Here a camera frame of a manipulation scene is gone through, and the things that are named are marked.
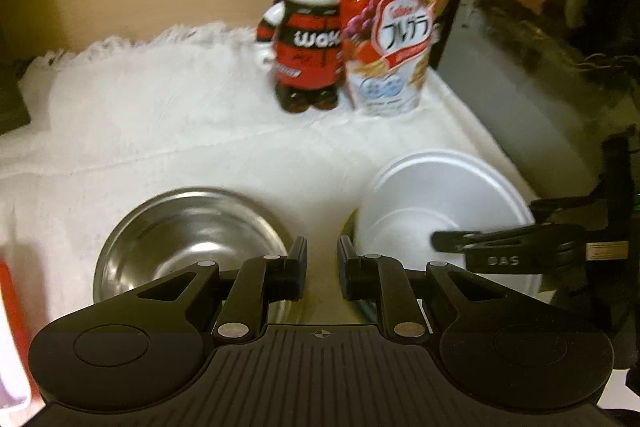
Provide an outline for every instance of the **white plastic bowl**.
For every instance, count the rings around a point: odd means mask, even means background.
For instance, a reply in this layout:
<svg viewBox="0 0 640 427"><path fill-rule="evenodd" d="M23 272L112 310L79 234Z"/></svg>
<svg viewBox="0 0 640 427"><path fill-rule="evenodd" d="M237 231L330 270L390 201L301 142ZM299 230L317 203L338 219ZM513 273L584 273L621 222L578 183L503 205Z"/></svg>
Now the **white plastic bowl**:
<svg viewBox="0 0 640 427"><path fill-rule="evenodd" d="M403 158L369 185L358 211L358 253L395 257L406 269L429 261L462 268L465 258L431 247L436 230L491 232L531 225L533 216L516 188L473 156L434 150ZM526 295L538 293L540 275L484 275Z"/></svg>

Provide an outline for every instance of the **panda figurine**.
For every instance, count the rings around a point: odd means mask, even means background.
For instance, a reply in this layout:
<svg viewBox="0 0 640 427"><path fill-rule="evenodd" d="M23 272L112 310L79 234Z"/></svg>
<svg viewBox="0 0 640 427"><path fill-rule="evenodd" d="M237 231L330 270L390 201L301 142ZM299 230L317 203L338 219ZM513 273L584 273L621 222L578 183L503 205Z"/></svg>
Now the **panda figurine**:
<svg viewBox="0 0 640 427"><path fill-rule="evenodd" d="M276 97L288 112L338 105L342 73L340 0L274 0L256 31L256 58L276 77Z"/></svg>

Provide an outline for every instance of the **bowl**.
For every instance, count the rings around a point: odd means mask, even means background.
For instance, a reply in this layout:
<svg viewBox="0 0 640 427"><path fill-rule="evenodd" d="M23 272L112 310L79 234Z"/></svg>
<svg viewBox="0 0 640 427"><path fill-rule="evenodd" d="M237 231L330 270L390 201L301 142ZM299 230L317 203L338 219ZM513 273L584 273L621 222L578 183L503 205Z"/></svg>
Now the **bowl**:
<svg viewBox="0 0 640 427"><path fill-rule="evenodd" d="M199 261L236 270L252 257L286 255L290 244L277 220L244 196L172 190L142 203L111 232L95 267L94 303Z"/></svg>
<svg viewBox="0 0 640 427"><path fill-rule="evenodd" d="M460 152L434 150L398 160L377 175L356 218L355 247L395 257L406 269L425 270L429 261L464 268L464 255L434 251L431 233L533 223L527 203L494 168ZM529 296L542 281L541 275L482 275Z"/></svg>

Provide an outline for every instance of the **black cabinet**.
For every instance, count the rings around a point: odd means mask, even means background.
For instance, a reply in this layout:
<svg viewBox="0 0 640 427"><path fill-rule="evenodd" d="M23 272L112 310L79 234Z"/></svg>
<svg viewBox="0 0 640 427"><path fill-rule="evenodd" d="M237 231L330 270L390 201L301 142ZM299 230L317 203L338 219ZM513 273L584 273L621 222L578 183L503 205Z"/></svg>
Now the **black cabinet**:
<svg viewBox="0 0 640 427"><path fill-rule="evenodd" d="M27 125L30 121L14 75L0 67L0 134Z"/></svg>

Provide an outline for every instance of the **towel fringe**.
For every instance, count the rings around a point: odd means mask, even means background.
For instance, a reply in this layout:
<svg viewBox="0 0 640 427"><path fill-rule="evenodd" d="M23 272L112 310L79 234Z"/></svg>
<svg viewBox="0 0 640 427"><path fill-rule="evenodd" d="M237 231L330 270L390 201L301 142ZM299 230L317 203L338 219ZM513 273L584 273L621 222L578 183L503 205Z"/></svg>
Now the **towel fringe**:
<svg viewBox="0 0 640 427"><path fill-rule="evenodd" d="M209 48L216 44L231 44L233 46L245 46L255 40L255 31L252 28L228 28L223 22L212 22L204 26L185 26L183 24L172 26L159 34L149 42L132 42L123 37L112 36L100 42L94 42L85 51L78 54L58 50L48 52L44 57L34 60L37 66L64 69L72 66L81 66L122 52L140 51L158 48L165 45L184 44L188 46L202 46Z"/></svg>

